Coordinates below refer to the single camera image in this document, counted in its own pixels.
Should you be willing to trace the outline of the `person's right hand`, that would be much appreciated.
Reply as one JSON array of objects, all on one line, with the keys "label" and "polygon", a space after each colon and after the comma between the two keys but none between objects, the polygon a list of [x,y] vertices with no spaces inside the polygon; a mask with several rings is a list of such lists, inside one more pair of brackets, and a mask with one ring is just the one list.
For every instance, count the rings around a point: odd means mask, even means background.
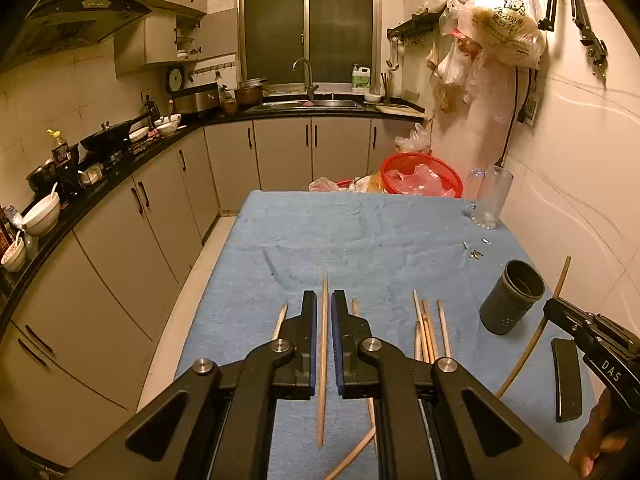
[{"label": "person's right hand", "polygon": [[602,391],[598,403],[591,410],[587,425],[580,433],[579,439],[570,454],[570,466],[580,478],[587,479],[596,466],[597,459],[603,454],[617,454],[622,452],[632,429],[606,428],[606,420],[612,408],[610,390]]}]

